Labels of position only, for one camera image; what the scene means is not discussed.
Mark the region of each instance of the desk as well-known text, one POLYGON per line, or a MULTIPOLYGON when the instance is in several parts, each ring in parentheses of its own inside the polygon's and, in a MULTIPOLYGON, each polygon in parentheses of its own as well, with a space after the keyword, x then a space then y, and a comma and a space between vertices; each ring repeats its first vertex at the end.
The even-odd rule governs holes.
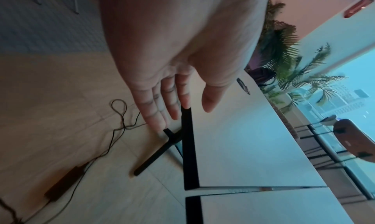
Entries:
POLYGON ((186 198, 187 224, 353 224, 329 188, 186 198))
POLYGON ((211 113, 204 81, 191 78, 191 109, 182 110, 185 189, 326 186, 254 80, 243 72, 211 113))

